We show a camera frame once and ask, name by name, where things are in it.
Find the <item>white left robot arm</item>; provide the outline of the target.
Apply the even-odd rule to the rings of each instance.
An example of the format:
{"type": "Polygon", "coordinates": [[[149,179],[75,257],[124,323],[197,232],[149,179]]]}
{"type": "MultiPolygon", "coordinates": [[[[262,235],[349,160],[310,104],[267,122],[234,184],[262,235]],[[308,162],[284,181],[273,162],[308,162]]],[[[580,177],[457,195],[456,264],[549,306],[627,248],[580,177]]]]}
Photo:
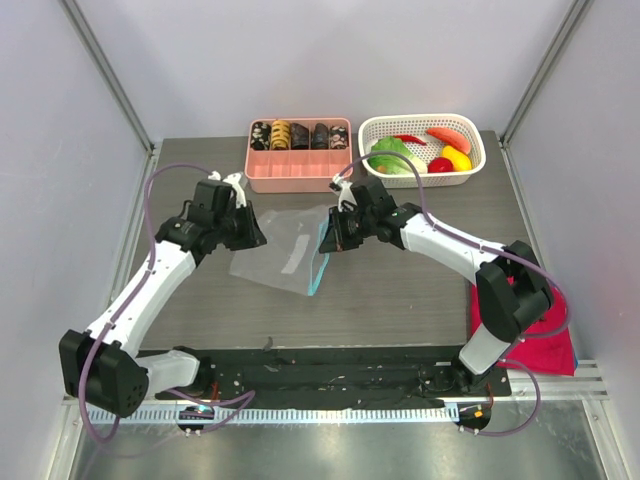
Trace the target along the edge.
{"type": "Polygon", "coordinates": [[[247,200],[242,174],[212,174],[197,183],[185,217],[159,228],[149,255],[129,284],[85,331],[70,330],[59,343],[67,394],[126,418],[144,399],[172,388],[205,397],[213,385],[209,357],[176,347],[142,357],[142,340],[179,285],[217,247],[257,248],[266,239],[247,200]]]}

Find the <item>clear zip top bag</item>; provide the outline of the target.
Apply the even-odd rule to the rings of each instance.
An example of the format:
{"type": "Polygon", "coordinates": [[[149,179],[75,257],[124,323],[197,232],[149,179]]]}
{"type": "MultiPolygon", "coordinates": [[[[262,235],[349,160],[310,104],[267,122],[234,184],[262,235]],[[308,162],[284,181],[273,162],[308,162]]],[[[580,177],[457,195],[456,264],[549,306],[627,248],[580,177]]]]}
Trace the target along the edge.
{"type": "Polygon", "coordinates": [[[319,288],[330,256],[319,247],[327,232],[329,207],[268,210],[258,218],[267,243],[235,253],[229,273],[261,285],[304,296],[319,288]]]}

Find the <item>green toy lettuce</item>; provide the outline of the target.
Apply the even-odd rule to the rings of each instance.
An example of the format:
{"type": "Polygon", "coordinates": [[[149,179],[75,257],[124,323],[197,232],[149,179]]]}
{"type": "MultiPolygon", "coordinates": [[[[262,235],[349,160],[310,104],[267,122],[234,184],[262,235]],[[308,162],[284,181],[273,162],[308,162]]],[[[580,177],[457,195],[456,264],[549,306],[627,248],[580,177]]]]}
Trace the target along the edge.
{"type": "Polygon", "coordinates": [[[427,164],[414,155],[398,138],[387,136],[378,140],[372,147],[372,152],[383,151],[382,155],[371,156],[368,164],[378,173],[386,175],[412,174],[413,169],[420,174],[427,173],[427,164]]]}

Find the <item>yellow toy mango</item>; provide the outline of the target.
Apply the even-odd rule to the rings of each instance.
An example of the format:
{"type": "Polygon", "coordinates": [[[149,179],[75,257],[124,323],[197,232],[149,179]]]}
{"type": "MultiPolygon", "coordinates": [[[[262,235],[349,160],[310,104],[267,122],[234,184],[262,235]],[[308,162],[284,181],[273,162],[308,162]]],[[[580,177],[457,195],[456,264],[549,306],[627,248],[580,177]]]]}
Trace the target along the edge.
{"type": "Polygon", "coordinates": [[[473,168],[469,156],[450,145],[445,146],[441,150],[441,156],[452,163],[455,172],[469,171],[473,168]]]}

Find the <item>red toy tomato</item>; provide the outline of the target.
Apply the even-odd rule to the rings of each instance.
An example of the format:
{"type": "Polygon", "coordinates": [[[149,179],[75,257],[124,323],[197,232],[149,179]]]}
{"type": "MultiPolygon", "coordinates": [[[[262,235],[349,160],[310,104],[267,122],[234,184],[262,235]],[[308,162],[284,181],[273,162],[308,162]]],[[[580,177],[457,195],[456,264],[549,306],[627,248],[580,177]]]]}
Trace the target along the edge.
{"type": "Polygon", "coordinates": [[[446,157],[434,158],[428,164],[428,172],[430,174],[449,173],[453,171],[454,171],[454,165],[452,161],[446,157]]]}

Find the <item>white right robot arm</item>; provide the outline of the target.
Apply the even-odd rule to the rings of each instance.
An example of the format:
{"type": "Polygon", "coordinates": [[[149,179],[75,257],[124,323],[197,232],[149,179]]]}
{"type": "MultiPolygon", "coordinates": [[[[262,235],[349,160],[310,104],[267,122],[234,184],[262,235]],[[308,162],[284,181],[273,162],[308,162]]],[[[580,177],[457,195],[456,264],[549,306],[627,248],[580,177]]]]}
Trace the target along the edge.
{"type": "Polygon", "coordinates": [[[338,203],[330,208],[322,254],[359,248],[369,237],[429,257],[476,288],[481,324],[451,362],[457,391],[483,388],[496,363],[553,306],[554,295],[524,242],[487,242],[432,217],[413,203],[399,205],[377,177],[330,183],[338,203]]]}

